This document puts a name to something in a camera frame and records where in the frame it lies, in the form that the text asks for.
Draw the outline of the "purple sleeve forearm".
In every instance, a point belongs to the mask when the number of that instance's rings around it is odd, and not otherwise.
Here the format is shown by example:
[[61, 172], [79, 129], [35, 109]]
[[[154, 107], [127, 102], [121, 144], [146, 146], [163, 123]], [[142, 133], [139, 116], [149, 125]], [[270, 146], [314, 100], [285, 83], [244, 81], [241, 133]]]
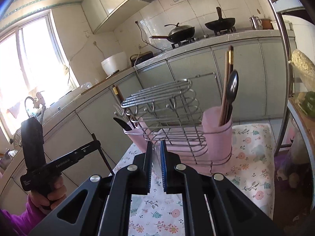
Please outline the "purple sleeve forearm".
[[4, 235], [28, 235], [45, 216], [28, 197], [26, 210], [21, 215], [13, 215], [7, 210], [1, 209], [1, 233]]

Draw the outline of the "person's left hand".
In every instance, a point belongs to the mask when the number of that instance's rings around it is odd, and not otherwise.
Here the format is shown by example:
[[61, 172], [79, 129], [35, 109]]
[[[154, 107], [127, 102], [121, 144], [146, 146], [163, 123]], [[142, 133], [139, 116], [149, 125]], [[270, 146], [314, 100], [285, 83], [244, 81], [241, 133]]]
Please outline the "person's left hand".
[[42, 211], [54, 210], [59, 204], [66, 199], [66, 186], [62, 176], [57, 177], [51, 184], [52, 190], [43, 195], [35, 190], [31, 190], [28, 196], [32, 203]]

